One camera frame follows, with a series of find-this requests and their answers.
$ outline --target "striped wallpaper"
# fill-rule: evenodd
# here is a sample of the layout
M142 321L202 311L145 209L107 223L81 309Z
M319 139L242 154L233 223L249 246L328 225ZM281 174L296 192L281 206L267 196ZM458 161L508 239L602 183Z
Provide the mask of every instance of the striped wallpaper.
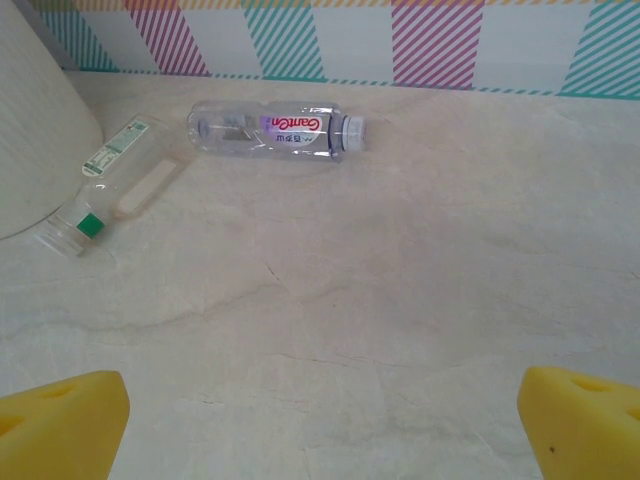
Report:
M640 98L640 0L14 2L65 68Z

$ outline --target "teal diagonal stripes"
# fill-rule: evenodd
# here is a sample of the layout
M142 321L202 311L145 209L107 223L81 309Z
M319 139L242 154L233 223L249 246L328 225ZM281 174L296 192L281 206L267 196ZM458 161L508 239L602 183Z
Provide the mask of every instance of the teal diagonal stripes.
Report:
M253 7L244 16L264 78L325 82L320 47L310 6Z
M589 15L561 95L640 95L640 3L596 6Z
M40 18L80 70L117 72L107 52L76 10L72 0L57 0L56 8L38 11Z

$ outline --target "marble countertop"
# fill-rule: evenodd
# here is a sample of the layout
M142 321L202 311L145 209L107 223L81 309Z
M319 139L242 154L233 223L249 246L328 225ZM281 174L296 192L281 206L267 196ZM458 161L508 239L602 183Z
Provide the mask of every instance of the marble countertop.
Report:
M112 480L540 478L528 366L640 384L640 103L71 79L107 136L204 98L370 120L341 164L198 156L84 258L0 242L0 395L120 371Z

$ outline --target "white cylinder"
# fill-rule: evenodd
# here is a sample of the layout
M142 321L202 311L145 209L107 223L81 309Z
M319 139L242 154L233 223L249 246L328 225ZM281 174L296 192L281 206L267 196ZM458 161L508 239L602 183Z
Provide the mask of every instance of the white cylinder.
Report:
M0 0L0 239L45 218L83 182L100 125L9 0Z

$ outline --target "clear plastic bottle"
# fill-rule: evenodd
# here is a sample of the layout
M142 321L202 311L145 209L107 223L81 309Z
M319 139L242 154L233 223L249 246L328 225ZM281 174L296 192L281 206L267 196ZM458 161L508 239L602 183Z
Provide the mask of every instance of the clear plastic bottle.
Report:
M335 103L203 101L187 129L196 148L219 155L339 161L364 149L365 122Z
M188 162L171 131L137 115L82 166L90 179L54 212L36 238L64 256L79 255L114 220L136 216Z

